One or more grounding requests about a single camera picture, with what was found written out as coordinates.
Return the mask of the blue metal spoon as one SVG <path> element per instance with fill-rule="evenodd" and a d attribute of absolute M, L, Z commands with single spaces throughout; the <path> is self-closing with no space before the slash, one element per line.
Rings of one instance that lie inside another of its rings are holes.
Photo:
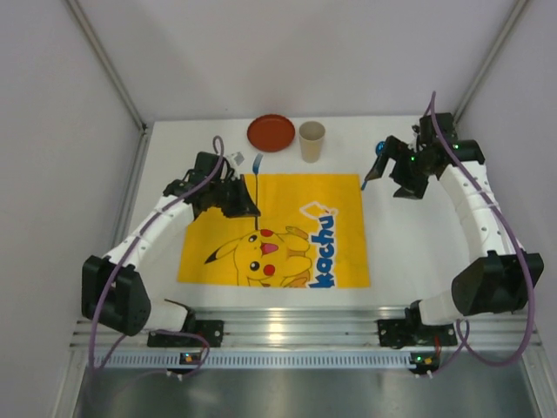
<path fill-rule="evenodd" d="M 376 159 L 373 163 L 372 168 L 370 171 L 365 175 L 362 185 L 360 187 L 361 191 L 366 189 L 366 185 L 369 181 L 379 179 L 382 177 L 384 170 L 386 168 L 386 163 L 388 161 L 388 157 L 383 155 L 383 150 L 385 148 L 386 142 L 380 141 L 375 148 Z"/>

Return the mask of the blue metal fork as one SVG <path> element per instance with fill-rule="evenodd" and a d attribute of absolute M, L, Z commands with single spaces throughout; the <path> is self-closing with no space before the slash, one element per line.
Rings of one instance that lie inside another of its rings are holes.
<path fill-rule="evenodd" d="M 252 173 L 254 175 L 255 178 L 255 203 L 256 206 L 258 205 L 258 175 L 259 175 L 259 170 L 260 170 L 260 165 L 262 162 L 264 155 L 263 153 L 259 152 L 255 159 L 253 160 L 253 164 L 252 164 Z M 255 229 L 258 230 L 258 220 L 259 220 L 259 215 L 256 215 L 254 218 L 254 226 Z"/>

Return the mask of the yellow Pikachu cloth placemat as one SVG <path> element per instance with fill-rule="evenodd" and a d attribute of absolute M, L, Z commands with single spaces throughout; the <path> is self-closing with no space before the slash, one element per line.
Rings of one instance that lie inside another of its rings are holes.
<path fill-rule="evenodd" d="M 257 218 L 203 212 L 187 228 L 177 280 L 261 288 L 371 285 L 356 174 L 248 174 Z"/>

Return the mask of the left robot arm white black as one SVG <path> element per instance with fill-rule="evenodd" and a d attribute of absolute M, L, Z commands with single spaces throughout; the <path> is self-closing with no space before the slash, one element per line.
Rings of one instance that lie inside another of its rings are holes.
<path fill-rule="evenodd" d="M 195 313 L 182 302 L 156 300 L 145 268 L 171 241 L 211 208 L 227 218 L 255 217 L 259 210 L 238 168 L 244 156 L 199 152 L 194 166 L 163 190 L 149 215 L 106 255 L 82 267 L 83 317 L 127 336 L 165 330 L 189 332 Z"/>

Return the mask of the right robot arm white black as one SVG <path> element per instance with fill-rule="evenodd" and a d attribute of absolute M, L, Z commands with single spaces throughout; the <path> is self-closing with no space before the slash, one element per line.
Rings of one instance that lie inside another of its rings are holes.
<path fill-rule="evenodd" d="M 473 139 L 461 140 L 450 113 L 424 116 L 413 127 L 414 144 L 389 136 L 377 147 L 366 180 L 383 176 L 389 160 L 395 197 L 422 199 L 435 177 L 451 200 L 463 229 L 470 264 L 448 290 L 415 301 L 408 315 L 423 326 L 445 326 L 476 314 L 521 310 L 544 270 L 539 253 L 528 253 L 501 220 L 487 178 L 485 156 Z"/>

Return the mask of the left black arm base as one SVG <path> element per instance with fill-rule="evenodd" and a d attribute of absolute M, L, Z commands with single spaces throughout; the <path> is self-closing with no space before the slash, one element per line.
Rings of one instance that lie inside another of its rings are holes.
<path fill-rule="evenodd" d="M 157 348 L 202 347 L 203 342 L 200 340 L 202 338 L 209 347 L 221 347 L 224 330 L 225 323 L 222 320 L 195 320 L 194 326 L 188 330 L 188 333 L 197 335 L 197 338 L 150 333 L 147 346 Z"/>

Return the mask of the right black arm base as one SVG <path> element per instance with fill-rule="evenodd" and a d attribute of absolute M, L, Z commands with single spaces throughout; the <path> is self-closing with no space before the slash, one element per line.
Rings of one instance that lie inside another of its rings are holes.
<path fill-rule="evenodd" d="M 404 319 L 377 320 L 379 344 L 382 347 L 433 347 L 437 342 L 442 347 L 458 344 L 453 325 L 414 326 Z"/>

